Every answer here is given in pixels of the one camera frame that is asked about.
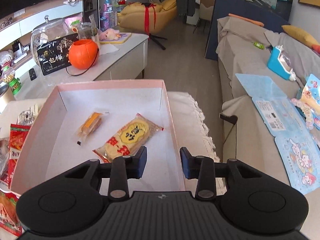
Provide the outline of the white coffee table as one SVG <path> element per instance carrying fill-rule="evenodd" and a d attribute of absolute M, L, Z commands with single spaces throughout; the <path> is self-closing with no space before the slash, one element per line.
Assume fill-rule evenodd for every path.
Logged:
<path fill-rule="evenodd" d="M 148 61 L 148 36 L 133 33 L 123 44 L 115 44 L 116 51 L 100 55 L 97 63 L 84 74 L 69 66 L 47 76 L 30 60 L 37 78 L 31 81 L 29 74 L 21 76 L 22 88 L 16 100 L 46 98 L 52 89 L 62 83 L 101 80 L 135 79 L 144 72 Z"/>

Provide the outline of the white table cloth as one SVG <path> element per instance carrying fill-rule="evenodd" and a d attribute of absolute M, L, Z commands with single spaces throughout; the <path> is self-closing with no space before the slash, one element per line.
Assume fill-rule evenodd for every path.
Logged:
<path fill-rule="evenodd" d="M 204 124 L 204 114 L 196 101 L 189 94 L 182 92 L 168 92 L 167 96 L 178 150 L 186 147 L 193 155 L 204 155 L 216 159 L 214 144 Z M 196 189 L 195 180 L 187 180 L 184 177 L 184 185 L 184 190 L 193 192 Z"/>

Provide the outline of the yellow rice cracker pack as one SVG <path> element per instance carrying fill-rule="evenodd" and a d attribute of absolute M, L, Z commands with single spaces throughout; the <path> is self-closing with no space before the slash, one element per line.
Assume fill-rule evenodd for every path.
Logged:
<path fill-rule="evenodd" d="M 117 157 L 133 156 L 156 132 L 163 129 L 162 126 L 137 113 L 134 119 L 93 152 L 104 163 L 111 163 Z"/>

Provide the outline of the pink plush toy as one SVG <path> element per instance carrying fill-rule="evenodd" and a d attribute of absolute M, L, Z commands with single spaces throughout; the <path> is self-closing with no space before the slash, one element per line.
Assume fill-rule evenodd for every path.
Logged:
<path fill-rule="evenodd" d="M 113 28 L 109 28 L 106 31 L 99 33 L 99 40 L 101 41 L 114 41 L 121 38 L 120 31 Z"/>

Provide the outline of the yellow sofa chair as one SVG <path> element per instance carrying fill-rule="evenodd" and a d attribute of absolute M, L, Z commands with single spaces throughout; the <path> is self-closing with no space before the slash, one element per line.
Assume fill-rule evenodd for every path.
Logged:
<path fill-rule="evenodd" d="M 160 33 L 177 15 L 176 0 L 160 3 L 131 3 L 118 14 L 122 29 L 145 34 Z"/>

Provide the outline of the teal toy device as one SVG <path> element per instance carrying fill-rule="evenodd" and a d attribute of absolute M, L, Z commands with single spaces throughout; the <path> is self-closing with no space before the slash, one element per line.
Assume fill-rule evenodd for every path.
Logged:
<path fill-rule="evenodd" d="M 267 67 L 285 80 L 296 81 L 296 74 L 283 46 L 275 46 L 272 49 Z"/>

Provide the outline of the large glass jar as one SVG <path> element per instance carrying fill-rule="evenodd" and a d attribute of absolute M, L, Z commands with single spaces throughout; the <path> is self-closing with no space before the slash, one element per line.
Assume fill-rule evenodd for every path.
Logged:
<path fill-rule="evenodd" d="M 64 18 L 55 18 L 50 20 L 49 16 L 46 15 L 44 20 L 44 23 L 35 27 L 31 32 L 31 53 L 33 60 L 38 66 L 40 66 L 37 54 L 38 47 L 69 34 L 69 27 L 65 23 Z"/>

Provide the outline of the red chip bag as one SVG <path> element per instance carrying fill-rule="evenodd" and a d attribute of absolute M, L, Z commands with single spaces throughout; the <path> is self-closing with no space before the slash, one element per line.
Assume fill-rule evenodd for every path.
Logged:
<path fill-rule="evenodd" d="M 15 237 L 20 237 L 23 232 L 16 213 L 18 198 L 13 193 L 1 191 L 1 228 Z"/>

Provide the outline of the yellow cushion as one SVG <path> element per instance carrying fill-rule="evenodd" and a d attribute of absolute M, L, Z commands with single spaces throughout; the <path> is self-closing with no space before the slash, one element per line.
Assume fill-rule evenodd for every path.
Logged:
<path fill-rule="evenodd" d="M 312 49 L 312 46 L 319 46 L 319 42 L 307 31 L 293 25 L 282 25 L 283 31 L 300 43 Z"/>

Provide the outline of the pink rectangular box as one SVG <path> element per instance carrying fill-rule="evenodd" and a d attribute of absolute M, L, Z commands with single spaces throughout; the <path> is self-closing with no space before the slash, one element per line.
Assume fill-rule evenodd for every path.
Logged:
<path fill-rule="evenodd" d="M 109 111 L 81 145 L 75 133 L 96 108 Z M 32 125 L 15 167 L 10 189 L 17 195 L 89 159 L 139 113 L 162 126 L 147 142 L 148 158 L 130 191 L 183 191 L 182 165 L 163 80 L 113 80 L 56 86 Z"/>

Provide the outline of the green gumball machine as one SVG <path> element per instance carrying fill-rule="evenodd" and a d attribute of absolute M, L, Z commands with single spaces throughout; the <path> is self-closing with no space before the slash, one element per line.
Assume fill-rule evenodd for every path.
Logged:
<path fill-rule="evenodd" d="M 19 78 L 15 77 L 15 70 L 12 67 L 5 66 L 2 69 L 2 80 L 9 85 L 14 95 L 16 95 L 22 87 Z"/>

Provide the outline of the black remote control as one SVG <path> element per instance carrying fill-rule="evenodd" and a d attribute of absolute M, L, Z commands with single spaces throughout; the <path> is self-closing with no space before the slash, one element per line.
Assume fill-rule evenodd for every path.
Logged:
<path fill-rule="evenodd" d="M 29 69 L 29 77 L 30 80 L 33 81 L 37 78 L 36 72 L 34 68 Z"/>

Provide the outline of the light blue cartoon card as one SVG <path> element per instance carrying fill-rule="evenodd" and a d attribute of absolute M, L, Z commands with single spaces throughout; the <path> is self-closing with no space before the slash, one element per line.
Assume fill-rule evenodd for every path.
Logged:
<path fill-rule="evenodd" d="M 274 137 L 290 185 L 302 194 L 319 188 L 319 148 L 296 107 L 269 76 L 236 77 Z"/>

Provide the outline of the red spicy snack packet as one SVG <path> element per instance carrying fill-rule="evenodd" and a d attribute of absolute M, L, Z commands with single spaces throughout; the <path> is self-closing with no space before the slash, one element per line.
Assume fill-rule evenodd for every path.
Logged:
<path fill-rule="evenodd" d="M 31 126 L 11 124 L 9 137 L 1 139 L 1 191 L 10 193 L 17 161 Z"/>

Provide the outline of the orange pumpkin bucket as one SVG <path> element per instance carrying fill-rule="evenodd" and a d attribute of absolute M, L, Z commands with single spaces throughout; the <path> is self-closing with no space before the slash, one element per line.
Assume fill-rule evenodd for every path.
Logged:
<path fill-rule="evenodd" d="M 68 53 L 70 64 L 79 70 L 87 70 L 93 66 L 98 57 L 99 47 L 94 41 L 89 39 L 73 42 Z"/>

